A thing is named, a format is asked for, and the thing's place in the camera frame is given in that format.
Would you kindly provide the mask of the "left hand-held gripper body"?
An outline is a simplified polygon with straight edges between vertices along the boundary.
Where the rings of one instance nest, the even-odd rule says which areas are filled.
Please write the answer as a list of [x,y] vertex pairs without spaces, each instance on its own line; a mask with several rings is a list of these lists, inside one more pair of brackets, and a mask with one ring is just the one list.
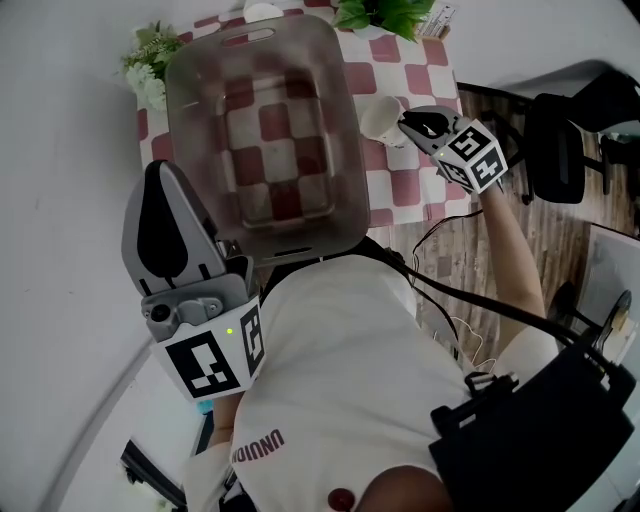
[[191,402],[244,392],[254,383],[265,358],[260,299],[250,256],[226,260],[214,253],[214,276],[197,265],[197,282],[178,285],[187,269],[183,242],[165,257],[140,244],[141,312],[155,340],[153,353]]

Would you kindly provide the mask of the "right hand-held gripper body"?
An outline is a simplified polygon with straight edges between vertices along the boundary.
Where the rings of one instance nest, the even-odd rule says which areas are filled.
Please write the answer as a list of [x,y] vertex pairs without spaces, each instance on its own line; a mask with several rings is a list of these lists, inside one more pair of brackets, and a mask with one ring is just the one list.
[[500,144],[477,119],[458,118],[445,144],[432,159],[449,181],[469,193],[481,194],[507,172]]

